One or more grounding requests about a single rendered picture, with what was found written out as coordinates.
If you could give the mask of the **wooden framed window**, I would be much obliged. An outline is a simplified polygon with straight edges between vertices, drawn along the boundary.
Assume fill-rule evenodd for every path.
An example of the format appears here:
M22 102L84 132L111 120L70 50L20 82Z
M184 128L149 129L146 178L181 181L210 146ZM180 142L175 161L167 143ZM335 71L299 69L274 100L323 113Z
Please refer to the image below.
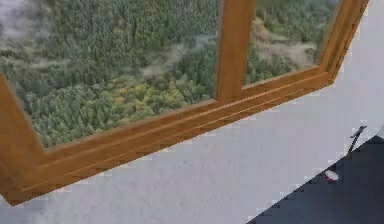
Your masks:
M44 151L0 75L0 195L35 197L334 83L369 0L341 0L318 65L244 85L253 0L224 0L214 99Z

